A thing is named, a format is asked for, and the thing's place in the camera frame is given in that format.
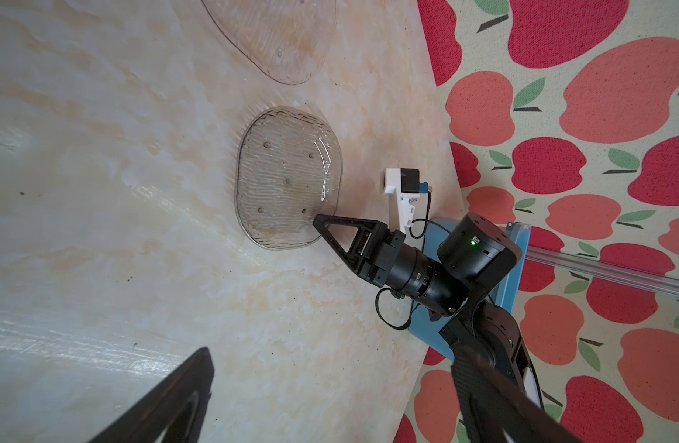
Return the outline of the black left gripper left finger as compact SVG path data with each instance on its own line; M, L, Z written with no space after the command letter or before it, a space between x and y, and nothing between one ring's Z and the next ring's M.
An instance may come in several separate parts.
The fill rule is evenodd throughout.
M202 347L92 441L197 442L213 377L210 350Z

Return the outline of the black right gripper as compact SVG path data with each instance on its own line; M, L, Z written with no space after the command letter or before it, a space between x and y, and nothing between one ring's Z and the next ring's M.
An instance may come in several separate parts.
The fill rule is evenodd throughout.
M313 227L362 280L410 297L437 317L456 314L467 299L462 282L381 221L320 214Z

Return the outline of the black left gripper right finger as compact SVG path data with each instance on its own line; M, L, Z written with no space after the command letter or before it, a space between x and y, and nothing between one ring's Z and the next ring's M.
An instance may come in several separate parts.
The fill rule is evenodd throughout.
M451 374L470 441L578 441L472 349L458 345L453 353Z

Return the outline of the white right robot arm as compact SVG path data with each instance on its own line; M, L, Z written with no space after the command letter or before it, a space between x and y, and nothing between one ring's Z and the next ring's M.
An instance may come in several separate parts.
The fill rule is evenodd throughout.
M319 215L313 225L357 277L424 306L432 321L448 319L439 334L449 347L468 346L536 405L544 404L518 322L490 300L522 258L501 228L470 212L429 258L381 221Z

